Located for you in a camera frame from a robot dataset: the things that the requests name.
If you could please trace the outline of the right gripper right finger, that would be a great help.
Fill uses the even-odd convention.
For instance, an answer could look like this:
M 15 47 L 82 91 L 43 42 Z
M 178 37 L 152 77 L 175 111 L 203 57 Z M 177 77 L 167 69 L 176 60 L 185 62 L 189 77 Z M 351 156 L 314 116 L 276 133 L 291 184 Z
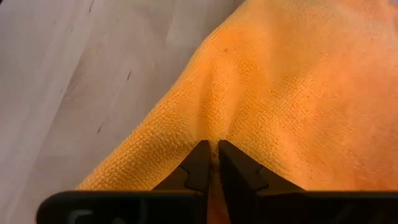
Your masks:
M 303 223 L 301 187 L 227 140 L 218 143 L 220 179 L 231 223 Z

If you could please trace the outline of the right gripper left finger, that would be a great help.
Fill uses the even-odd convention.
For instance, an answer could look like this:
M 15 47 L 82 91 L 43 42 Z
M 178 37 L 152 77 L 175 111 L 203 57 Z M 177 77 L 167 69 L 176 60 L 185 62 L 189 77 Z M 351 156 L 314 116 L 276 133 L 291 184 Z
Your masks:
M 152 223 L 207 222 L 210 143 L 200 141 L 160 184 L 152 189 L 160 201 L 152 206 Z

